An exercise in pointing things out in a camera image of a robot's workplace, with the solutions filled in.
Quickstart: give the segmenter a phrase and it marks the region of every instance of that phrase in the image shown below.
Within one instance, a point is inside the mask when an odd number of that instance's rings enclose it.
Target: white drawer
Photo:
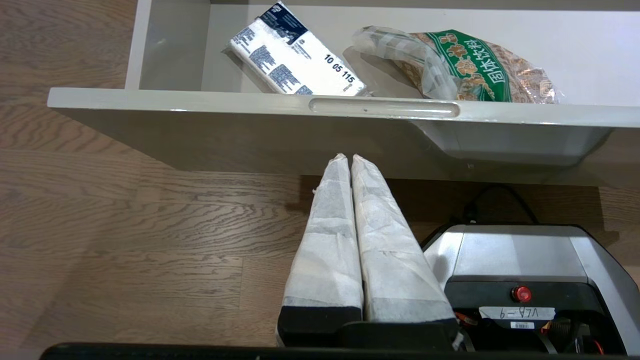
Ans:
[[[271,1],[139,0],[126,90],[53,88],[49,106],[185,170],[321,174],[336,152],[357,152],[388,177],[640,184],[640,13],[511,2],[286,3],[347,57],[371,24],[503,45],[543,67],[564,105],[263,94],[221,50]]]

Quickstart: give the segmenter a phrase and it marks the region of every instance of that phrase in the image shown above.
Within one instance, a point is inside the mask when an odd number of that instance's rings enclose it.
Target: white fabric cover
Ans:
[[[329,161],[315,194],[282,305],[362,309],[360,256],[345,155]]]
[[[365,320],[417,323],[454,318],[376,165],[353,156],[351,180],[365,282]]]

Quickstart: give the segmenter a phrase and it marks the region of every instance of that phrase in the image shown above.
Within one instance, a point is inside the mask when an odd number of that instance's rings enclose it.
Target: white label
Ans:
[[[482,318],[493,320],[553,320],[554,307],[482,306],[478,309]]]
[[[532,322],[511,322],[512,329],[535,329],[536,327]]]

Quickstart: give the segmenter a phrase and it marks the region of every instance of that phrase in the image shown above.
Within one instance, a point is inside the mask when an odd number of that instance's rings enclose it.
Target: green label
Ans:
[[[511,101],[507,72],[484,41],[455,30],[427,36],[449,63],[452,75],[481,86],[478,100]]]

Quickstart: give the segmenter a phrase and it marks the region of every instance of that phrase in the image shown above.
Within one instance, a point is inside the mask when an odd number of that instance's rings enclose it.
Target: drawer handle slot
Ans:
[[[460,107],[455,102],[411,101],[373,98],[316,98],[309,102],[314,113],[327,115],[359,115],[403,119],[442,119],[457,117]]]

